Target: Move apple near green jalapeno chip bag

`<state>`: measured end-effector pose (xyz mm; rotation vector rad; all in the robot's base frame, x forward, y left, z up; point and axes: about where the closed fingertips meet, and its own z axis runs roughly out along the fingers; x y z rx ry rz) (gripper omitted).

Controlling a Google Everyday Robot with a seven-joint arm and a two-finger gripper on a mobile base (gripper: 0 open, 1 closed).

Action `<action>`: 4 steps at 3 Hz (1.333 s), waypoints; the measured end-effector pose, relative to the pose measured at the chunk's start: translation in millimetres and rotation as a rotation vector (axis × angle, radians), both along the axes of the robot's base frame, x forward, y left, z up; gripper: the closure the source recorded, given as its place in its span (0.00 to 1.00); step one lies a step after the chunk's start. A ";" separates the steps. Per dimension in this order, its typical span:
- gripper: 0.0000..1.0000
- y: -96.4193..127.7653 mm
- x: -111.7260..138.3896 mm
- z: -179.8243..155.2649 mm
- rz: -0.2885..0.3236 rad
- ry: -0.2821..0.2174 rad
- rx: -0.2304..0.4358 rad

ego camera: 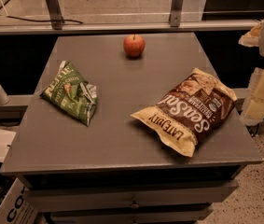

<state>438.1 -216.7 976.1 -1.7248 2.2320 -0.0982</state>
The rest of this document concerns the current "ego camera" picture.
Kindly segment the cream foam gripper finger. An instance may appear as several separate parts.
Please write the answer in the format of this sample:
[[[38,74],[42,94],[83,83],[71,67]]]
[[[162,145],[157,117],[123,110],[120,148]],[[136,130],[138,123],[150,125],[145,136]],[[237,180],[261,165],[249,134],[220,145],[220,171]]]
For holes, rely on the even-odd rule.
[[[264,120],[264,69],[256,67],[250,77],[240,120],[246,126],[256,126]]]
[[[239,44],[245,47],[257,47],[259,44],[259,36],[262,27],[262,21],[254,26],[249,32],[242,35]]]

